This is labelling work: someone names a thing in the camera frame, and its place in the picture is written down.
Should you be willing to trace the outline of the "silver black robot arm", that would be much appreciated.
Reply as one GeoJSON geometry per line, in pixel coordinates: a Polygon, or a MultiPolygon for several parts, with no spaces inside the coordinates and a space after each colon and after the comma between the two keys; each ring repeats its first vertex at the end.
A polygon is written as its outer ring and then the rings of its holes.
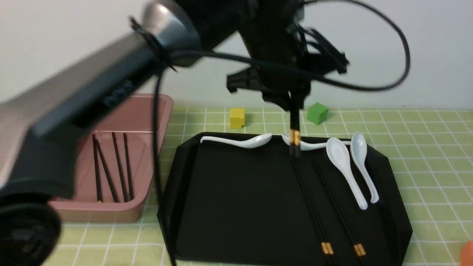
{"type": "Polygon", "coordinates": [[[48,200],[71,197],[78,141],[139,86],[203,57],[344,89],[296,65],[290,33],[301,0],[154,0],[133,32],[1,104],[1,265],[40,266],[61,220],[48,200]]]}

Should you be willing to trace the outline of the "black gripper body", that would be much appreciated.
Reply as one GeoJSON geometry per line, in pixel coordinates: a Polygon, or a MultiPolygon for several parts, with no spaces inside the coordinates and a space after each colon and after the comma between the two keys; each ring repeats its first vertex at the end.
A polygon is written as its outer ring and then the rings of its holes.
{"type": "MultiPolygon", "coordinates": [[[[260,0],[256,17],[238,31],[250,57],[321,76],[332,71],[345,74],[349,64],[345,54],[318,31],[301,27],[303,15],[302,0],[260,0]]],[[[227,89],[260,91],[265,102],[292,111],[304,107],[311,84],[287,71],[253,65],[228,75],[227,89]]]]}

